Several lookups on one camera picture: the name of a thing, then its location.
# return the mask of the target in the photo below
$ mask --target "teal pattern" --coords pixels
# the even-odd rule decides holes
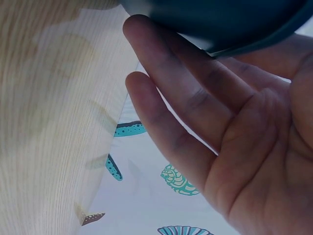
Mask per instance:
[[[141,121],[118,124],[114,137],[135,136],[147,132]]]
[[[170,186],[175,192],[181,195],[193,196],[200,193],[171,164],[165,167],[165,169],[161,173],[161,177],[165,180],[168,186]]]
[[[109,173],[118,181],[123,180],[123,176],[121,172],[119,171],[117,165],[115,164],[113,158],[111,155],[108,155],[107,162],[106,162],[106,168],[109,171]]]
[[[206,229],[190,226],[167,226],[157,231],[162,235],[213,235]]]

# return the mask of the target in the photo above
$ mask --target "wooden board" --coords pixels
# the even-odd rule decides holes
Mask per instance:
[[[0,0],[0,234],[70,235],[137,58],[113,0]]]

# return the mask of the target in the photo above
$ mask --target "hand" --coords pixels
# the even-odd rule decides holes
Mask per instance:
[[[128,91],[169,162],[243,235],[312,234],[313,40],[212,60],[143,16],[124,34],[149,75],[130,74]]]

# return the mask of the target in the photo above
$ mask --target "clam shell print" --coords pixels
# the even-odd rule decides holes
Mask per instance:
[[[193,196],[200,193],[171,164],[165,167],[165,169],[161,173],[161,177],[165,180],[168,186],[170,186],[175,192],[179,194]]]
[[[206,229],[190,226],[168,226],[157,230],[162,235],[213,235]]]

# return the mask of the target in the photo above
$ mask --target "dark teal object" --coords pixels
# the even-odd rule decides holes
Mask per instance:
[[[114,137],[135,136],[147,132],[141,121],[120,123],[117,125]]]
[[[313,14],[313,0],[120,0],[130,15],[146,15],[212,57],[271,46]]]

